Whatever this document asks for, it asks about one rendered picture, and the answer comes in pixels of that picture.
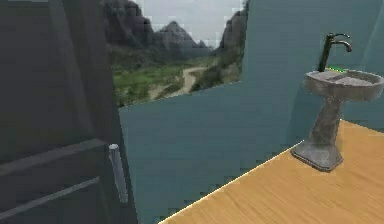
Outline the window with mountain view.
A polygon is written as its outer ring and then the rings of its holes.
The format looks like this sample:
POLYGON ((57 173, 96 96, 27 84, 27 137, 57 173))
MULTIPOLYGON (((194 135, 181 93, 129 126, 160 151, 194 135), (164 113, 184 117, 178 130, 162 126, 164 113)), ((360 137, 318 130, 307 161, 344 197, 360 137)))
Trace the window with mountain view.
POLYGON ((238 82, 250 0, 226 21, 216 47, 173 20, 154 30, 134 0, 99 0, 116 105, 124 107, 238 82))

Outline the grey stone pedestal sink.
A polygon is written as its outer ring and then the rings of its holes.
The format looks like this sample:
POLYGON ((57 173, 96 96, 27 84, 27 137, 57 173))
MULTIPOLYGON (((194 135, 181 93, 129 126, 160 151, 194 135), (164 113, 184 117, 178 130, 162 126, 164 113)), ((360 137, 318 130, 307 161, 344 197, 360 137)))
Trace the grey stone pedestal sink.
POLYGON ((304 86, 309 92, 322 96, 324 101, 309 138, 290 153, 321 172, 331 172, 343 161, 336 146, 342 103, 376 100, 384 91, 384 77, 358 70, 326 69, 306 73, 304 86))

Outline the black sink faucet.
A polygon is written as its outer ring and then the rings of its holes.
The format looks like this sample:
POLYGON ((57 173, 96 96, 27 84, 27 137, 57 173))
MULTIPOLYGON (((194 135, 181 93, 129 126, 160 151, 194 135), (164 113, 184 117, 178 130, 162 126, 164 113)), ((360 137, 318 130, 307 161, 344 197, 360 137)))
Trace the black sink faucet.
POLYGON ((352 51, 352 45, 345 40, 337 40, 336 39, 337 36, 343 36, 343 37, 349 38, 349 35, 344 33, 328 33, 326 35, 323 50, 322 50, 321 57, 317 67, 317 70, 319 72, 325 71, 329 54, 333 45, 343 45, 347 52, 352 51))

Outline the dark grey room door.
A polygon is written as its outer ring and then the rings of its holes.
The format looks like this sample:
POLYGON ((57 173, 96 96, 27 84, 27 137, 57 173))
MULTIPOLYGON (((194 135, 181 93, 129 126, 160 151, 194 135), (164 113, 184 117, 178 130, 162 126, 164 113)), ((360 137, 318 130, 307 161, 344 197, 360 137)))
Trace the dark grey room door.
POLYGON ((0 0, 0 224, 139 224, 98 0, 0 0))

